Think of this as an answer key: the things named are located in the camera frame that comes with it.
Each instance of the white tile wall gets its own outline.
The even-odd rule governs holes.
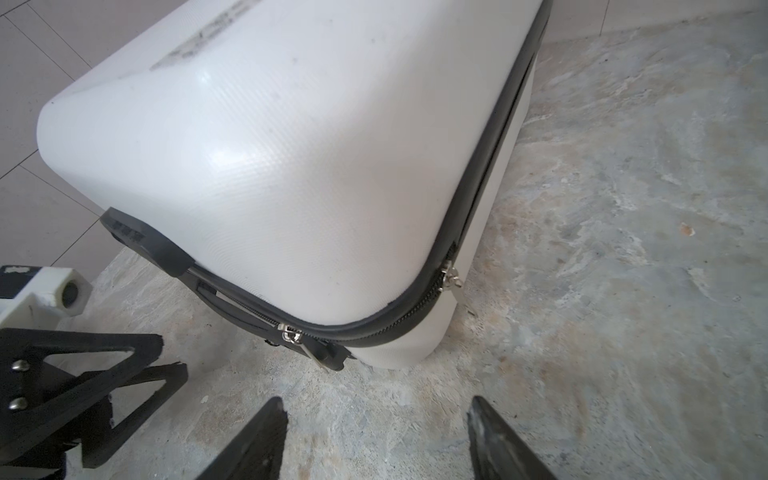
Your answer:
[[[0,265],[48,266],[98,216],[24,168],[0,178]]]
[[[18,7],[9,12],[6,17],[71,78],[77,79],[91,70],[85,60],[80,58],[80,55],[72,50],[29,5],[24,4]]]
[[[72,79],[6,17],[0,17],[0,45],[1,177],[38,149],[40,109]]]
[[[0,0],[0,15],[10,12],[27,0]]]
[[[184,0],[31,0],[29,5],[93,66],[183,3]]]
[[[23,161],[22,167],[40,180],[43,180],[46,184],[51,185],[67,197],[70,197],[83,207],[89,209],[94,214],[101,215],[104,213],[103,208],[90,201],[85,195],[75,190],[74,187],[68,184],[63,178],[59,177],[56,172],[51,170],[51,168],[43,161],[40,152],[34,152],[30,158]]]

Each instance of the suitcase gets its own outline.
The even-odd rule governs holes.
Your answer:
[[[116,240],[339,370],[437,347],[531,96],[551,0],[190,0],[43,108]]]

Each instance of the zipper pull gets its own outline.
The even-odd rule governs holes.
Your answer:
[[[462,282],[462,279],[458,278],[458,270],[453,266],[453,262],[451,260],[446,260],[445,263],[442,264],[440,271],[442,272],[442,286],[440,287],[440,292],[450,290],[459,305],[466,308],[473,316],[477,316],[477,313],[472,310],[469,306],[469,302],[464,296],[464,282]]]
[[[301,350],[303,350],[304,353],[306,353],[306,356],[308,356],[309,358],[314,360],[315,363],[321,369],[324,370],[326,368],[326,366],[324,366],[322,363],[320,363],[320,361],[317,359],[317,357],[315,357],[312,354],[312,351],[310,351],[310,349],[308,349],[306,347],[306,345],[304,345],[304,342],[301,341],[304,338],[304,332],[300,332],[299,330],[293,328],[292,326],[288,326],[285,323],[279,324],[277,326],[277,329],[280,332],[283,332],[283,340],[285,340],[288,343],[292,343],[293,345],[298,345],[299,347],[301,347]]]

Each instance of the screw head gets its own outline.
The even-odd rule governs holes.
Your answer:
[[[27,402],[27,399],[23,396],[20,396],[17,399],[11,400],[11,402],[8,404],[8,410],[23,410],[28,406],[29,402]]]
[[[29,370],[29,362],[26,360],[16,360],[11,364],[11,370],[14,372],[26,372]]]

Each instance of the white suitcase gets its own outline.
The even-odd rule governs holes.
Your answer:
[[[190,0],[45,105],[38,145],[229,321],[409,366],[461,297],[550,8]]]

